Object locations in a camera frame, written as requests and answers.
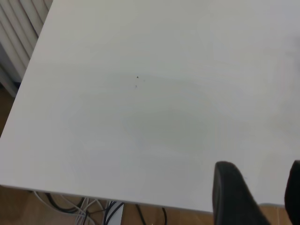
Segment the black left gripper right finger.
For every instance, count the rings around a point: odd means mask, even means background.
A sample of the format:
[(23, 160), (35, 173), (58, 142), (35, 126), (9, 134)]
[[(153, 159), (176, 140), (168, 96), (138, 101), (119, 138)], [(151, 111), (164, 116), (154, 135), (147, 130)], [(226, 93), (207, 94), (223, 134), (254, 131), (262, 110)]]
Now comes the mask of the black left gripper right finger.
[(285, 189), (285, 210), (293, 225), (300, 225), (300, 161), (295, 160)]

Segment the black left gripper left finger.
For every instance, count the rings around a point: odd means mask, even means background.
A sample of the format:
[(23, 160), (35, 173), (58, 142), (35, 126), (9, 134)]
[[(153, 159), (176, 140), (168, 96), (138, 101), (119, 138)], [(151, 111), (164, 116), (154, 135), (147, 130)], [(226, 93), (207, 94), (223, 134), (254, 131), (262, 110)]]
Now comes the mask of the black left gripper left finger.
[(230, 162), (216, 162), (212, 190), (215, 225), (268, 225), (239, 169)]

